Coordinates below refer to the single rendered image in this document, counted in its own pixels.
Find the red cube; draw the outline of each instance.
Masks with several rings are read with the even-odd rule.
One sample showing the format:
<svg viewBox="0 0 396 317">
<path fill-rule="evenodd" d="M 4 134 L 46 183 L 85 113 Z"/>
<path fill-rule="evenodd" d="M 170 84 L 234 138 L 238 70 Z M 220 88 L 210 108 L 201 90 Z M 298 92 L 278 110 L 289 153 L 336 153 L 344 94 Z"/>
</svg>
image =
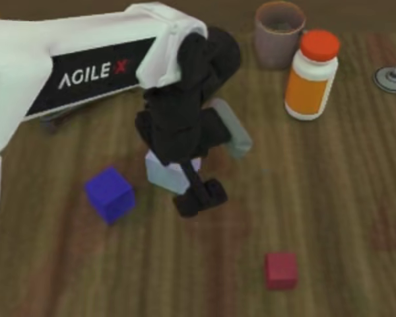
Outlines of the red cube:
<svg viewBox="0 0 396 317">
<path fill-rule="evenodd" d="M 265 278 L 268 289 L 293 289 L 298 282 L 296 254 L 266 254 Z"/>
</svg>

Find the orange label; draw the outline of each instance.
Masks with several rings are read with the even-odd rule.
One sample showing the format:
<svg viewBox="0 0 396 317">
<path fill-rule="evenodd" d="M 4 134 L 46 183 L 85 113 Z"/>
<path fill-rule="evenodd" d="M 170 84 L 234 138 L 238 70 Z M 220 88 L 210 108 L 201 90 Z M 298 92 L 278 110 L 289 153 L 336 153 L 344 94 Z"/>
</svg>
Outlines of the orange label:
<svg viewBox="0 0 396 317">
<path fill-rule="evenodd" d="M 291 69 L 286 88 L 286 103 L 298 114 L 316 114 L 321 107 L 328 81 L 309 81 Z"/>
</svg>

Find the gray mug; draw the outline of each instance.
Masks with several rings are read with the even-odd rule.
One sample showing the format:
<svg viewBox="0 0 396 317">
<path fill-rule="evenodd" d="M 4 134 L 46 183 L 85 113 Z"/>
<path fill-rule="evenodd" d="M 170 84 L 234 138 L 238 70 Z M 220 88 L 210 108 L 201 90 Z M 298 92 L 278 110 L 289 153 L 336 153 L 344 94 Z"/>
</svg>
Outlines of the gray mug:
<svg viewBox="0 0 396 317">
<path fill-rule="evenodd" d="M 305 23 L 305 14 L 293 3 L 271 1 L 260 6 L 255 14 L 254 44 L 261 66 L 290 67 Z"/>
</svg>

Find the logo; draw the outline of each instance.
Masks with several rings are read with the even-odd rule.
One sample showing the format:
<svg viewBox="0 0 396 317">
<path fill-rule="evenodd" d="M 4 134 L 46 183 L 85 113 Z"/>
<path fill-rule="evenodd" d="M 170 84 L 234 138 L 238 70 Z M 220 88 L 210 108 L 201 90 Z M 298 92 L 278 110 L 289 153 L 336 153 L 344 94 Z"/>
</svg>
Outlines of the logo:
<svg viewBox="0 0 396 317">
<path fill-rule="evenodd" d="M 112 63 L 110 61 L 102 63 L 101 66 L 88 66 L 85 69 L 77 69 L 71 75 L 65 73 L 59 83 L 59 89 L 65 87 L 72 87 L 73 85 L 80 85 L 91 81 L 97 81 L 109 77 L 110 75 L 117 75 L 126 72 L 128 60 L 122 59 L 115 62 L 112 71 Z"/>
<path fill-rule="evenodd" d="M 155 38 L 53 56 L 53 71 L 26 116 L 52 113 L 138 85 L 136 72 Z"/>
</svg>

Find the white bottle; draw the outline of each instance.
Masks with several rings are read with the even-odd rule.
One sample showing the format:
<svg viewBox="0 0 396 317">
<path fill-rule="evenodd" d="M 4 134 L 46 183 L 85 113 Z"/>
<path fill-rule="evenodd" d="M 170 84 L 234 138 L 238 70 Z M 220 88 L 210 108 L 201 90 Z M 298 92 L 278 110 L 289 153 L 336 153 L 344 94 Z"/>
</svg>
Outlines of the white bottle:
<svg viewBox="0 0 396 317">
<path fill-rule="evenodd" d="M 324 30 L 302 36 L 290 70 L 284 105 L 298 120 L 314 120 L 323 113 L 339 62 L 339 39 Z"/>
</svg>

